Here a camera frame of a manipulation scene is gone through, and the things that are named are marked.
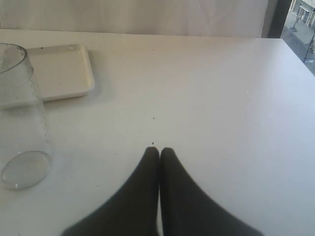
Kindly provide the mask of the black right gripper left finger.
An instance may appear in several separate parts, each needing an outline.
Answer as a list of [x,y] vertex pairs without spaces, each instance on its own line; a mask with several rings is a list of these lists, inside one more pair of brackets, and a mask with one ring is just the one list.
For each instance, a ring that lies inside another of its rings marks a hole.
[[123,186],[64,236],[157,236],[159,152],[146,148]]

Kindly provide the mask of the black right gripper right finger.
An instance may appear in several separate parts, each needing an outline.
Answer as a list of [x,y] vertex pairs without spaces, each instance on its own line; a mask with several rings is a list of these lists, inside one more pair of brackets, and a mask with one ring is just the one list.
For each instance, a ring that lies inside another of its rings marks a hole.
[[166,236],[260,236],[213,201],[190,177],[175,151],[160,155],[160,203]]

